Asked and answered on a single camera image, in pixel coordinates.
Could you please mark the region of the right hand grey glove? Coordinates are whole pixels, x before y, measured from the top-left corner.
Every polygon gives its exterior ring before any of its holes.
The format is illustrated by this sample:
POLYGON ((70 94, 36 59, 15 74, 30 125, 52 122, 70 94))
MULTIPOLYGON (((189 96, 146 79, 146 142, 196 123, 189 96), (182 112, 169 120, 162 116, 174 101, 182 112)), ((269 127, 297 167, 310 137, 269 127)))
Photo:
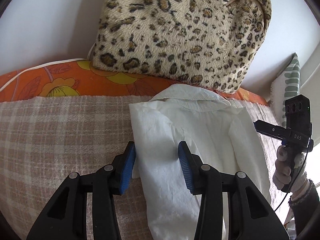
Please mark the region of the right hand grey glove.
POLYGON ((293 194, 301 193, 309 186, 307 173, 304 164, 305 155, 297 154, 293 158, 293 150, 289 147, 279 146, 277 149, 277 159, 275 162, 276 171, 273 175, 273 183, 278 190, 282 190, 285 186, 292 183, 291 192, 293 194))

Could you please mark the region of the right forearm black sleeve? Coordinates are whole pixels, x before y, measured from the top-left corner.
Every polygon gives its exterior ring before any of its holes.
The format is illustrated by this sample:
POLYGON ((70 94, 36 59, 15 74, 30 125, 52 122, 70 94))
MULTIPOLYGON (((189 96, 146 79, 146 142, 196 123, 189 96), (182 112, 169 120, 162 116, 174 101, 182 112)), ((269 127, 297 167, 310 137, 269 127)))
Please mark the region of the right forearm black sleeve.
POLYGON ((312 180, 308 182, 304 189, 289 200, 289 206, 295 218, 296 236, 298 237, 312 219, 315 211, 319 207, 319 196, 312 180))

